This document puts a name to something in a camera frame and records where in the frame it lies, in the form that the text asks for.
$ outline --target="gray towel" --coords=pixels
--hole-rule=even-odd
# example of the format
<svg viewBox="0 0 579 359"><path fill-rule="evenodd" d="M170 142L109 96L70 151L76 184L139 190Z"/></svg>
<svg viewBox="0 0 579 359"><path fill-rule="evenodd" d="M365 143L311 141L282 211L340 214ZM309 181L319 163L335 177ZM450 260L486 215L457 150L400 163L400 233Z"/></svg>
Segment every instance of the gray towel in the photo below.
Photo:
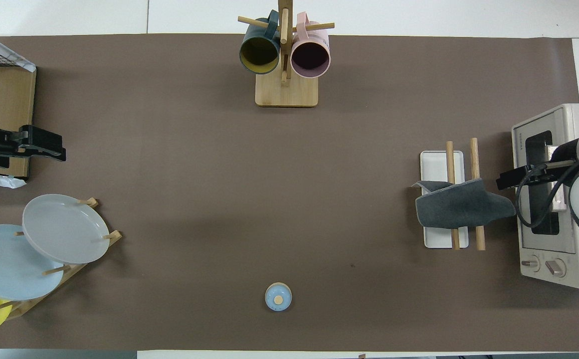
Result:
<svg viewBox="0 0 579 359"><path fill-rule="evenodd" d="M513 203L487 192L481 178L459 184L418 181L414 186L429 191L415 200L417 220L424 227L477 227L515 215Z"/></svg>

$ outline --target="mug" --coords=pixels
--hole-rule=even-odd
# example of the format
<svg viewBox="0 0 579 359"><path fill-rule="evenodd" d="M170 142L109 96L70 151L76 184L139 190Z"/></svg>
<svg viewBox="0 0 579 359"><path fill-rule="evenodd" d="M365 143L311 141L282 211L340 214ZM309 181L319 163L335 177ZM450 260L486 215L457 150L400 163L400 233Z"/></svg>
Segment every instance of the mug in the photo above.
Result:
<svg viewBox="0 0 579 359"><path fill-rule="evenodd" d="M298 14L298 22L291 48L291 67L302 77L314 79L325 73L330 66L330 46L327 30L310 30L307 25L318 22L309 21L306 12Z"/></svg>
<svg viewBox="0 0 579 359"><path fill-rule="evenodd" d="M271 10L269 18L257 20L268 23L267 28L249 25L241 44L240 58L247 70L262 75L278 66L280 54L278 11Z"/></svg>

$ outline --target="white tile floor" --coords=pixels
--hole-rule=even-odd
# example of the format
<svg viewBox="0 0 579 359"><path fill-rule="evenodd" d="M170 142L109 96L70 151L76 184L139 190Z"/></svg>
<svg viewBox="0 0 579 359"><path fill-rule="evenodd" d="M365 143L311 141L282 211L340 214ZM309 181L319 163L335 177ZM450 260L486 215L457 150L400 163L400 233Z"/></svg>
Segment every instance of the white tile floor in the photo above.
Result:
<svg viewBox="0 0 579 359"><path fill-rule="evenodd" d="M579 0L297 0L331 34L574 38L579 89ZM266 16L275 0L0 0L0 36L146 32L243 33L238 15ZM241 352L249 357L252 353ZM340 358L359 353L275 353ZM395 357L396 353L375 353ZM399 353L399 356L429 353ZM230 352L146 352L145 358L226 358Z"/></svg>

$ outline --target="brown table mat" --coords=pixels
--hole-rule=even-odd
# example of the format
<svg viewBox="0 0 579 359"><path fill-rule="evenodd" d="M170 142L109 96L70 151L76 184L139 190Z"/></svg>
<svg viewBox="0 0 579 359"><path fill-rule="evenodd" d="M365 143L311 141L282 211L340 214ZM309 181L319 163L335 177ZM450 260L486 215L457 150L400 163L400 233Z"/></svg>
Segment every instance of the brown table mat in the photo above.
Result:
<svg viewBox="0 0 579 359"><path fill-rule="evenodd" d="M0 188L0 223L64 193L125 235L0 348L579 351L579 290L520 275L514 219L486 252L430 250L409 188L421 151L478 137L494 190L511 125L578 102L570 39L332 36L320 104L261 109L241 38L0 39L68 150ZM264 305L276 281L287 312Z"/></svg>

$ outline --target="pink mug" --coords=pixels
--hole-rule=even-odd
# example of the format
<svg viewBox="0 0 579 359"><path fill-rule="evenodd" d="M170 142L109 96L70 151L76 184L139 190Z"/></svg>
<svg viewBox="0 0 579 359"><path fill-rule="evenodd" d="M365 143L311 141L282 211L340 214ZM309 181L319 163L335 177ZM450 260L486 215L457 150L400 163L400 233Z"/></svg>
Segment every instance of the pink mug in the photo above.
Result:
<svg viewBox="0 0 579 359"><path fill-rule="evenodd" d="M306 12L298 14L298 22L291 48L291 67L302 77L314 79L325 73L330 66L330 46L327 30L310 30L307 25L317 25L309 21Z"/></svg>

